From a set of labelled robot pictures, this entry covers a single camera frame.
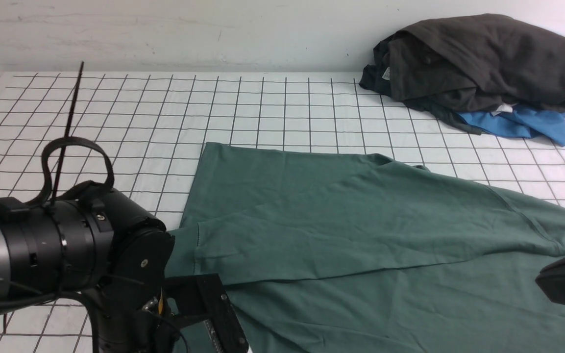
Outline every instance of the black strap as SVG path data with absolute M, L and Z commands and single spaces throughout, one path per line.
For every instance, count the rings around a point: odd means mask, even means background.
M 69 136 L 66 138 L 57 138 L 52 142 L 47 143 L 47 145 L 43 149 L 43 153 L 41 154 L 41 165 L 43 167 L 43 178 L 45 179 L 45 181 L 43 182 L 43 188 L 41 189 L 41 192 L 36 197 L 28 201 L 26 203 L 27 205 L 29 206 L 43 205 L 44 203 L 47 202 L 47 199 L 49 199 L 49 195 L 51 194 L 52 191 L 51 171 L 49 170 L 49 164 L 48 164 L 49 156 L 51 156 L 51 154 L 55 150 L 68 146 L 81 146 L 99 152 L 103 156 L 103 161 L 106 165 L 107 176 L 106 176 L 106 181 L 104 181 L 104 183 L 100 186 L 97 195 L 99 196 L 101 194 L 107 193 L 110 190 L 112 190 L 112 187 L 115 183 L 115 175 L 112 170 L 112 164 L 110 163 L 110 158 L 108 157 L 106 152 L 104 152 L 103 149 L 101 149 L 101 147 L 97 145 L 97 143 L 94 143 L 85 138 L 79 138 L 75 136 Z

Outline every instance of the green cloth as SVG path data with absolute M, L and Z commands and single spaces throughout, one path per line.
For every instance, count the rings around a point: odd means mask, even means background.
M 255 353 L 565 353 L 565 306 L 535 284 L 565 256 L 565 208 L 533 197 L 208 143 L 172 234 L 166 275 L 218 273 Z

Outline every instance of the white label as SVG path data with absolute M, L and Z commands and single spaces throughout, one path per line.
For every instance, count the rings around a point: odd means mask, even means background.
M 392 78 L 392 68 L 388 67 L 383 74 L 383 80 L 390 81 Z

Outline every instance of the blue cloth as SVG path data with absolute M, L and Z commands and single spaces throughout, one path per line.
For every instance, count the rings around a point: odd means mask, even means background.
M 535 110 L 518 104 L 513 113 L 501 112 L 493 116 L 490 112 L 459 112 L 471 126 L 479 127 L 490 134 L 505 138 L 534 138 L 545 135 L 554 143 L 565 146 L 565 112 Z

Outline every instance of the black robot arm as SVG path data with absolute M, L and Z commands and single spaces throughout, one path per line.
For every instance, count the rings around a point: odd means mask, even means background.
M 41 192 L 26 203 L 0 198 L 0 315 L 73 299 L 88 310 L 94 353 L 171 353 L 184 340 L 181 329 L 198 322 L 206 324 L 218 352 L 246 353 L 247 341 L 219 276 L 165 278 L 174 237 L 162 221 L 113 188 L 110 158 L 101 147 L 69 136 L 82 68 L 65 136 L 47 144 L 41 155 Z M 85 181 L 56 197 L 64 150 L 73 145 L 99 152 L 107 178 Z M 52 187 L 48 160 L 58 149 Z

